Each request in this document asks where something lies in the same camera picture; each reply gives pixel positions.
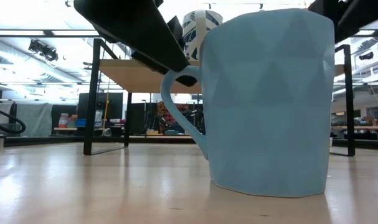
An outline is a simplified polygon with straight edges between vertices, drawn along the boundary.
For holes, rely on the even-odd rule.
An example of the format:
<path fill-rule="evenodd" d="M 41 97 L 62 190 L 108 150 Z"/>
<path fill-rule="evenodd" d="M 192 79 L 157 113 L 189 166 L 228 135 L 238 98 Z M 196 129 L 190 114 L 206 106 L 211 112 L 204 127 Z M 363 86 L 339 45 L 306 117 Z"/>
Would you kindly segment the black aluminium rig frame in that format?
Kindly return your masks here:
<path fill-rule="evenodd" d="M 68 142 L 83 142 L 84 138 L 81 136 L 51 136 L 51 137 L 37 137 L 37 138 L 24 138 L 24 137 L 7 137 L 4 140 L 4 147 L 11 146 L 29 146 L 40 144 L 57 144 Z M 94 137 L 93 142 L 118 142 L 124 143 L 124 137 L 110 137 L 101 138 Z M 190 136 L 130 136 L 129 143 L 140 144 L 194 144 L 194 140 Z M 356 148 L 363 149 L 376 149 L 378 150 L 378 140 L 355 140 Z"/>

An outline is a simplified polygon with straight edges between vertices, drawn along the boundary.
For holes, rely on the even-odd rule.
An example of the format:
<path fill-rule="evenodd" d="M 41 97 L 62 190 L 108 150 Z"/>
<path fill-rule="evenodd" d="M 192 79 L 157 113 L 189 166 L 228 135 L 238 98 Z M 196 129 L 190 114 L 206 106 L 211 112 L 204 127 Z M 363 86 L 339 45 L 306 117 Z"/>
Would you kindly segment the grey fabric partition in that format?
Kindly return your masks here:
<path fill-rule="evenodd" d="M 5 133 L 0 130 L 2 134 L 16 137 L 47 137 L 50 136 L 52 130 L 52 105 L 48 103 L 43 104 L 17 104 L 11 102 L 0 103 L 0 110 L 11 116 L 21 120 L 26 125 L 26 130 L 23 133 Z M 21 125 L 2 114 L 0 114 L 0 126 L 18 131 Z"/>

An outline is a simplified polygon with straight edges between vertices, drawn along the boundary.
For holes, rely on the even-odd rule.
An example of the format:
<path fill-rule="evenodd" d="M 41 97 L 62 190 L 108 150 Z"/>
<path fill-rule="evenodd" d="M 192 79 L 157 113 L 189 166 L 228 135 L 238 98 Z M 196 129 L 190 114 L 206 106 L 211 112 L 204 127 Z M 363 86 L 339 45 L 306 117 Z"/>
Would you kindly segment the wooden shelf riser black legs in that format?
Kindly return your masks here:
<path fill-rule="evenodd" d="M 347 126 L 349 128 L 347 134 L 347 154 L 345 156 L 353 157 L 356 154 L 356 148 L 354 139 L 351 48 L 348 44 L 342 44 L 336 47 L 335 51 L 343 51 L 344 53 L 344 64 L 336 66 L 336 73 L 345 74 Z M 159 86 L 163 79 L 161 74 L 144 67 L 136 60 L 119 60 L 103 40 L 95 39 L 93 43 L 90 102 L 88 104 L 87 116 L 95 112 L 94 101 L 97 96 L 98 75 L 100 72 L 104 73 L 128 92 L 126 110 L 128 113 L 130 112 L 133 93 L 159 93 Z"/>

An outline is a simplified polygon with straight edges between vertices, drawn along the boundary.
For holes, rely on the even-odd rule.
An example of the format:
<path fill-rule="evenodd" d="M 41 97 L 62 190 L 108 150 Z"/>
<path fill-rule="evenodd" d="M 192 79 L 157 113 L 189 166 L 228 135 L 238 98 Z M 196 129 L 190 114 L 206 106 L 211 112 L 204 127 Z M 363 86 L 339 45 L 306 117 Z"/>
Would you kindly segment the black partition panels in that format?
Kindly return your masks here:
<path fill-rule="evenodd" d="M 176 121 L 172 126 L 157 115 L 157 103 L 135 103 L 130 107 L 130 134 L 133 135 L 188 135 L 188 132 Z M 206 134 L 202 104 L 188 104 L 189 109 L 181 112 L 201 134 Z"/>

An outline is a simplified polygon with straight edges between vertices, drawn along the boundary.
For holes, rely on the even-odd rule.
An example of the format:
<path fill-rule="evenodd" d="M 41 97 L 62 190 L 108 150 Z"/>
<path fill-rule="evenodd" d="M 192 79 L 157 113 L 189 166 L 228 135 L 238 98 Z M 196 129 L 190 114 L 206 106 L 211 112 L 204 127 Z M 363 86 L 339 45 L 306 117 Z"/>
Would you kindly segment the light blue faceted mug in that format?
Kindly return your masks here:
<path fill-rule="evenodd" d="M 215 185 L 272 197 L 325 191 L 334 44 L 333 21 L 315 12 L 252 12 L 208 31 L 199 66 L 165 74 L 163 103 L 199 146 Z M 171 99 L 184 75 L 201 84 L 204 133 Z"/>

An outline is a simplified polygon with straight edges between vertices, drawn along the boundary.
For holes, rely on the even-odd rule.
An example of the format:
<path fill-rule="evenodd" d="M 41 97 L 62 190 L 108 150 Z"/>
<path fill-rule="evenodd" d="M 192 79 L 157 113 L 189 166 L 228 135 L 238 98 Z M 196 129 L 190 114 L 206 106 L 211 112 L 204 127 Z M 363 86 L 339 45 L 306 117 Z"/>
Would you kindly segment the patterned cloth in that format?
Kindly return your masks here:
<path fill-rule="evenodd" d="M 169 110 L 165 107 L 164 103 L 160 101 L 156 104 L 156 106 L 157 106 L 157 115 L 163 118 L 168 125 L 172 126 L 176 122 L 176 120 L 170 114 Z M 175 104 L 175 106 L 180 112 L 187 111 L 189 109 L 188 104 L 178 103 L 178 104 Z"/>

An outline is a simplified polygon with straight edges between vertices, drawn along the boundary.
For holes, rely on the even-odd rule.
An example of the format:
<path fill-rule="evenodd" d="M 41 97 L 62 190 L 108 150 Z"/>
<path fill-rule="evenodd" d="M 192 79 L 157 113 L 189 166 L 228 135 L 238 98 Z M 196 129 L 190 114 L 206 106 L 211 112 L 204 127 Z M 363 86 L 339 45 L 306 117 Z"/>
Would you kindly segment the black screen panel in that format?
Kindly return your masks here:
<path fill-rule="evenodd" d="M 77 116 L 79 118 L 85 118 L 87 120 L 87 111 L 88 111 L 88 93 L 79 94 L 78 98 L 78 109 Z M 106 132 L 106 136 L 109 137 L 121 137 L 123 134 L 122 129 L 112 128 L 111 126 L 122 126 L 122 93 L 98 93 L 97 101 L 95 105 L 96 110 L 103 111 L 103 126 L 104 130 L 107 128 L 109 131 Z M 94 136 L 102 135 L 103 131 L 94 131 Z M 78 133 L 82 136 L 85 133 L 85 129 L 79 129 Z"/>

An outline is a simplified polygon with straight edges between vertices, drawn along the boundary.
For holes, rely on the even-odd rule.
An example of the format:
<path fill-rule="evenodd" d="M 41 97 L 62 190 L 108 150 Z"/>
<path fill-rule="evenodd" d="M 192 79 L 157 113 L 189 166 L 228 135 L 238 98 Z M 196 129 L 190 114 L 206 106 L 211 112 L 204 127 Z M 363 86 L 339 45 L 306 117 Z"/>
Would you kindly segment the white blue patterned mug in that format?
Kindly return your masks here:
<path fill-rule="evenodd" d="M 211 10 L 192 11 L 183 19 L 184 53 L 189 60 L 200 60 L 200 47 L 208 31 L 223 23 L 223 17 Z"/>

